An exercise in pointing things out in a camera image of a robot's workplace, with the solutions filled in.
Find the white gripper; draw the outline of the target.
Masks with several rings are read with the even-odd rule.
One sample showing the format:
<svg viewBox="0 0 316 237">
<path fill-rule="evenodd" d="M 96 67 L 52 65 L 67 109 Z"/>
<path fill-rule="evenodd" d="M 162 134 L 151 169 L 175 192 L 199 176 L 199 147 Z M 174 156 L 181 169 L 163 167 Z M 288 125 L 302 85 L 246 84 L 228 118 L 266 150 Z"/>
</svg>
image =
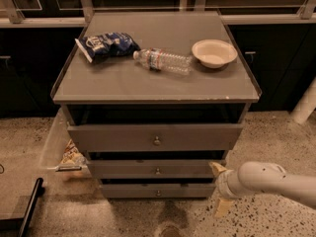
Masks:
<svg viewBox="0 0 316 237">
<path fill-rule="evenodd" d="M 217 200 L 213 214 L 214 217 L 220 218 L 228 213 L 234 199 L 246 194 L 246 176 L 240 170 L 227 170 L 217 162 L 210 162 L 209 166 L 213 176 L 217 177 L 216 186 L 223 196 Z"/>
</svg>

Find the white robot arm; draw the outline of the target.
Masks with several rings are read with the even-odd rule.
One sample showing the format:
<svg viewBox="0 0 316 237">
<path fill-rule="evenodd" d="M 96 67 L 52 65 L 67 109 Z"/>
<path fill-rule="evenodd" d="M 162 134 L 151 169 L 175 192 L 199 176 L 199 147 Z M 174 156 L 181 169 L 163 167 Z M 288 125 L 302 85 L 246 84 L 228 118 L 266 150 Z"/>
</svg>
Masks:
<svg viewBox="0 0 316 237">
<path fill-rule="evenodd" d="M 216 162 L 209 166 L 219 191 L 214 216 L 225 216 L 233 201 L 254 194 L 273 194 L 316 208 L 316 177 L 287 173 L 281 165 L 267 162 L 246 162 L 230 170 Z"/>
</svg>

